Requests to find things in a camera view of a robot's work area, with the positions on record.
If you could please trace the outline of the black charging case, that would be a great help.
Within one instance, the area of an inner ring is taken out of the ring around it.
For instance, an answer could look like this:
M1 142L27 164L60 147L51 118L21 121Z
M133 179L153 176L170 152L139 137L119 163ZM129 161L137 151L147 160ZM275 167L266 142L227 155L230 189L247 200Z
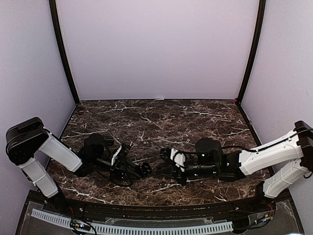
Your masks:
M143 163L142 165L140 165L140 170L143 177L148 177L152 173L152 168L148 163Z

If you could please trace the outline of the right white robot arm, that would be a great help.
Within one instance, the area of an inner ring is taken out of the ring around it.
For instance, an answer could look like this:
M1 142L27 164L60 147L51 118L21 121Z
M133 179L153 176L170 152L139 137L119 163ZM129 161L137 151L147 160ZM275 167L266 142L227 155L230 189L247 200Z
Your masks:
M224 153L226 148L217 140L201 138L194 152L174 148L160 150L164 161L155 169L156 174L175 179L186 185L191 176L217 178L235 182L256 171L285 162L277 173L257 186L257 196L250 200L250 209L261 212L268 199L277 197L299 178L313 170L313 129L304 121L284 136L264 145L247 149L238 146L238 151Z

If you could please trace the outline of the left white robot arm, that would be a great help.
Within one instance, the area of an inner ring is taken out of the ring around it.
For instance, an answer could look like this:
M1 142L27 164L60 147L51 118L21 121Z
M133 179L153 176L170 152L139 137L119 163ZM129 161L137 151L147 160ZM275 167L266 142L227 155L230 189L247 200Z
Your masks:
M148 163L138 165L127 158L131 148L129 145L121 144L111 152L114 140L92 133L84 139L80 151L76 152L47 130L38 117L9 128L5 137L9 160L50 199L50 206L58 213L66 213L69 203L62 197L63 193L57 183L35 157L36 152L47 155L78 177L86 177L95 171L106 171L110 174L107 180L120 186L123 186L124 181L132 183L151 173Z

